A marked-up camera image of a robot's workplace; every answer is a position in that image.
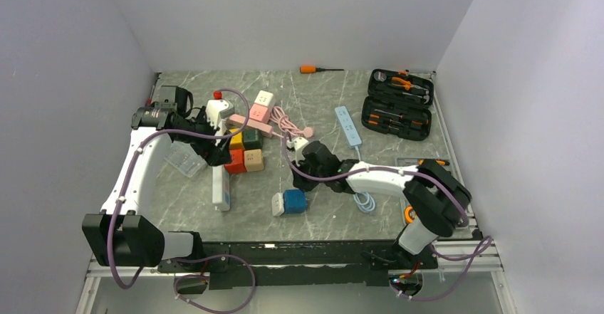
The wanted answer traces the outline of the clear plastic parts box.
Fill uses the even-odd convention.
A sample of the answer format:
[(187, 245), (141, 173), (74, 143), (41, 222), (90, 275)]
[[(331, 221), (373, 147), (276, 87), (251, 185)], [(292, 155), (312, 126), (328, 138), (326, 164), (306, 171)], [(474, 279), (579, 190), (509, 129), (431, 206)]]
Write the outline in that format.
[(207, 163), (192, 149), (189, 144), (173, 142), (165, 156), (165, 161), (188, 178), (207, 167)]

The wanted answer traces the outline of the blue cube socket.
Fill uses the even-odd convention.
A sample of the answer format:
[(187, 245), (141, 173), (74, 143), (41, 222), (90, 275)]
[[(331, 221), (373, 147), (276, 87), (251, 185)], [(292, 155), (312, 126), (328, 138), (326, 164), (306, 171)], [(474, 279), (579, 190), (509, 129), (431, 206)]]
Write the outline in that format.
[(283, 192), (285, 214), (301, 214), (308, 208), (306, 194), (300, 189), (288, 189)]

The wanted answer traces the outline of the light blue power strip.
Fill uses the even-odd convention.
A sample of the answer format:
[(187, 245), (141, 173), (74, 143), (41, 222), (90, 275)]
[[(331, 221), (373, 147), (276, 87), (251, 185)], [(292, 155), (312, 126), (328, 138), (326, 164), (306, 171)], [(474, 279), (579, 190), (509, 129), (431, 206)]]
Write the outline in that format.
[(358, 133), (358, 130), (353, 122), (352, 117), (346, 106), (339, 106), (334, 108), (335, 116), (343, 130), (348, 145), (352, 149), (359, 148), (362, 145), (362, 139)]

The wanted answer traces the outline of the pink power strip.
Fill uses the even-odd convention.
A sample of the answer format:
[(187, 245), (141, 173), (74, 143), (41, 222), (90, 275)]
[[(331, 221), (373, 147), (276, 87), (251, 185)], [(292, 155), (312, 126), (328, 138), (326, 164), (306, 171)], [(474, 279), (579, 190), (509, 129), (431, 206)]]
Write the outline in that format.
[(226, 119), (226, 121), (232, 125), (244, 126), (245, 128), (249, 128), (249, 129), (257, 129), (261, 132), (261, 134), (263, 136), (266, 136), (266, 137), (274, 136), (274, 134), (275, 134), (274, 129), (269, 124), (263, 124), (261, 122), (257, 122), (257, 121), (250, 120), (250, 119), (248, 119), (248, 121), (246, 123), (244, 123), (245, 119), (246, 119), (246, 117), (244, 117), (242, 115), (233, 114), (233, 115), (230, 115)]

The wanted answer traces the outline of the white cube socket small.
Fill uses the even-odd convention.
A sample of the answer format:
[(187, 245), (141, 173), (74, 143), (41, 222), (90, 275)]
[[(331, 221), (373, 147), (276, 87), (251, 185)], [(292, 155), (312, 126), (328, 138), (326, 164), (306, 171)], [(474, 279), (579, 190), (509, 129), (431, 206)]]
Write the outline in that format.
[(278, 217), (283, 215), (285, 212), (284, 197), (283, 194), (278, 192), (271, 198), (271, 213), (273, 216)]

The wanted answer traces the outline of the white long power strip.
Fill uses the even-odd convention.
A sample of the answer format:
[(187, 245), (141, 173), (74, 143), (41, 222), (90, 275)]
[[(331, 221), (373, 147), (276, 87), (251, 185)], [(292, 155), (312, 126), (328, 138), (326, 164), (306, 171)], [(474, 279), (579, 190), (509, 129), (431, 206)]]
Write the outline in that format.
[(229, 190), (229, 173), (224, 163), (212, 167), (212, 204), (217, 211), (225, 212), (231, 209)]

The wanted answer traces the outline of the black tool case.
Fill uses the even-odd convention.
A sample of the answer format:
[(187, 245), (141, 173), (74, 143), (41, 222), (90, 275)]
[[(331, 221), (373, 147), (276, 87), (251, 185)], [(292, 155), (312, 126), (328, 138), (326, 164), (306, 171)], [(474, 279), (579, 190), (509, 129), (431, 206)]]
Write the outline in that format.
[[(430, 107), (434, 103), (433, 75), (409, 70), (373, 70), (361, 111), (362, 125), (374, 132), (404, 140), (423, 141), (428, 138), (432, 127)], [(392, 86), (392, 77), (410, 81), (411, 90)]]

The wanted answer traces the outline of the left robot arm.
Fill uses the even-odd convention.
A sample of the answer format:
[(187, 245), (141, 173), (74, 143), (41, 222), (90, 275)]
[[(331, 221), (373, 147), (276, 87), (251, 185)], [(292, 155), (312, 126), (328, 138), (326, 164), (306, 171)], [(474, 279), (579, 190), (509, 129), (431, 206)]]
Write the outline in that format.
[(159, 100), (132, 116), (130, 143), (118, 180), (97, 214), (84, 216), (82, 230), (101, 266), (154, 267), (175, 258), (186, 271), (199, 269), (205, 252), (193, 231), (160, 231), (147, 219), (157, 176), (173, 142), (189, 145), (209, 166), (231, 161), (224, 121), (234, 106), (213, 98), (195, 117), (192, 94), (160, 88)]

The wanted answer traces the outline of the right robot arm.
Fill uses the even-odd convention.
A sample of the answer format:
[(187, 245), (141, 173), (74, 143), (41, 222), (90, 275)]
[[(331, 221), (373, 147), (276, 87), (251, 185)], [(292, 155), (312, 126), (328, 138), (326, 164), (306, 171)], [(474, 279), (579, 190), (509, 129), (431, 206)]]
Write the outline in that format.
[(434, 159), (395, 167), (358, 159), (338, 159), (323, 143), (298, 137), (283, 144), (283, 157), (293, 173), (293, 185), (305, 192), (324, 184), (335, 193), (377, 193), (404, 198), (415, 219), (398, 234), (392, 257), (409, 268), (439, 237), (450, 237), (469, 223), (469, 190)]

